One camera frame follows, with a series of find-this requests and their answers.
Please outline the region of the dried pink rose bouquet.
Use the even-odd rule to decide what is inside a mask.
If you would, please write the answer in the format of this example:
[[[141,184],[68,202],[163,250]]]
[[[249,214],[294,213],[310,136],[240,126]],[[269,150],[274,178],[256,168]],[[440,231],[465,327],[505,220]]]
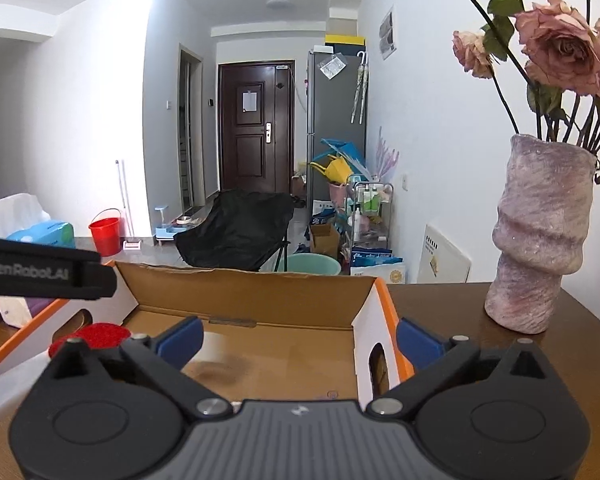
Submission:
[[[512,63],[526,83],[535,133],[547,143],[600,151],[600,18],[590,20],[564,0],[466,0],[483,18],[476,32],[453,32],[454,58],[466,74],[494,81],[496,68]],[[416,67],[433,70],[425,32],[445,11],[441,0],[418,0],[411,11],[424,24],[407,32]]]

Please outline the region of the pink textured ceramic vase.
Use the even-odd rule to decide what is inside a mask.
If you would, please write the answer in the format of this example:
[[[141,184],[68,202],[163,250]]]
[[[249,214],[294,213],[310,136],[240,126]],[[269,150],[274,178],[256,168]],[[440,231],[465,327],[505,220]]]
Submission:
[[[550,325],[565,275],[579,271],[588,237],[596,157],[528,134],[510,139],[492,240],[500,252],[484,310],[514,332]]]

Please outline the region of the black folding chair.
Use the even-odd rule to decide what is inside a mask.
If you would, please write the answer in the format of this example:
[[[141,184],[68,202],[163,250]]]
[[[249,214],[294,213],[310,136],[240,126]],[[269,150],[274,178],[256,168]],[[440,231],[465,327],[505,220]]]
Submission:
[[[281,264],[288,252],[294,199],[288,193],[219,192],[196,228],[174,236],[181,258],[196,269],[257,272],[269,258]]]

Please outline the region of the green plastic basin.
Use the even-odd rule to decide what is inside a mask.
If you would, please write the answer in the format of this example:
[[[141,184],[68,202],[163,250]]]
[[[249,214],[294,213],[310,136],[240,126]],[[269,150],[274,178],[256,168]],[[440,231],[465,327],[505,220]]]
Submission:
[[[329,256],[313,252],[298,252],[298,254],[271,258],[260,267],[261,272],[288,272],[312,275],[333,276],[341,272],[340,263]]]

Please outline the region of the red cardboard pumpkin box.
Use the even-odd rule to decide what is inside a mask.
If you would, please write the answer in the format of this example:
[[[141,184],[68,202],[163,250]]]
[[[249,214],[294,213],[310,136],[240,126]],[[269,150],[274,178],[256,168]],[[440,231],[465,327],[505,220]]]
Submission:
[[[111,298],[55,300],[0,347],[0,408],[19,401],[80,313],[156,336],[188,316],[204,343],[184,372],[223,398],[356,399],[414,374],[396,342],[399,317],[381,278],[186,270],[110,262]]]

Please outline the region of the white bottle with red cap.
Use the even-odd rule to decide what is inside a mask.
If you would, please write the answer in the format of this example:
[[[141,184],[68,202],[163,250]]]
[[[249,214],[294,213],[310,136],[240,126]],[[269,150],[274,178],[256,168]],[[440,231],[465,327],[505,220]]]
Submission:
[[[94,323],[85,325],[79,330],[54,341],[48,347],[47,354],[52,358],[65,342],[73,339],[84,341],[90,349],[102,350],[116,348],[129,336],[131,336],[131,332],[123,326],[110,323]]]

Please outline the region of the red plastic bucket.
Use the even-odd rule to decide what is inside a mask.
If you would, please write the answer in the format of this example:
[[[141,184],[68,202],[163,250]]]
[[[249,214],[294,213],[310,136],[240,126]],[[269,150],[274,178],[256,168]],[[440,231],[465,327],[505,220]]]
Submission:
[[[122,251],[122,215],[118,208],[107,208],[88,225],[95,248],[102,257]]]

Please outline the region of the yellow watering can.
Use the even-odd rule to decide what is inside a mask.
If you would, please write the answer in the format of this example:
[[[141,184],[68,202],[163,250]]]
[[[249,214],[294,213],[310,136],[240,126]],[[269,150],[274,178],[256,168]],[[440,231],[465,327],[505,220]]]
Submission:
[[[333,184],[346,184],[353,174],[348,162],[341,156],[332,155],[327,166],[322,166],[318,162],[310,162],[310,166]]]

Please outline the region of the dark brown entrance door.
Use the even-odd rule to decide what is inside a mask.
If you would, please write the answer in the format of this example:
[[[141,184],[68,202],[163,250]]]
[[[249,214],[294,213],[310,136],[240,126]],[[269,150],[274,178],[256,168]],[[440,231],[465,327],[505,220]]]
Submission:
[[[294,62],[222,64],[218,70],[222,190],[288,193],[294,161]]]

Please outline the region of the brown cardboard box on floor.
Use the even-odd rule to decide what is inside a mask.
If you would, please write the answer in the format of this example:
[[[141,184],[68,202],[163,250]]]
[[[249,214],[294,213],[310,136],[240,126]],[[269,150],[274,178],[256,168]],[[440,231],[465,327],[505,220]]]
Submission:
[[[340,235],[332,224],[314,224],[310,226],[310,248],[314,254],[337,259]]]

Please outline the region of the blue tissue pack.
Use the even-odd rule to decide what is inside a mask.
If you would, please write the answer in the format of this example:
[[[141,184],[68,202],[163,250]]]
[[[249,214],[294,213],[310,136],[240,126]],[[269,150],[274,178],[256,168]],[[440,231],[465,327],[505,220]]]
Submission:
[[[13,232],[7,237],[14,242],[54,247],[75,248],[73,226],[69,222],[47,220],[30,228]]]

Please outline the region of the grey refrigerator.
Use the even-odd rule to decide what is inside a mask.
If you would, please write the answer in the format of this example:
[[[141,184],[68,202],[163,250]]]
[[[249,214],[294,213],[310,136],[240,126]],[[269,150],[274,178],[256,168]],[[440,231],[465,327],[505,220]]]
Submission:
[[[308,54],[306,206],[310,214],[320,212],[330,201],[328,181],[310,165],[310,162],[328,165],[328,157],[323,154],[329,146],[323,140],[352,143],[362,156],[366,155],[366,120],[360,122],[360,112],[351,119],[361,62],[362,58],[357,55],[315,49]]]

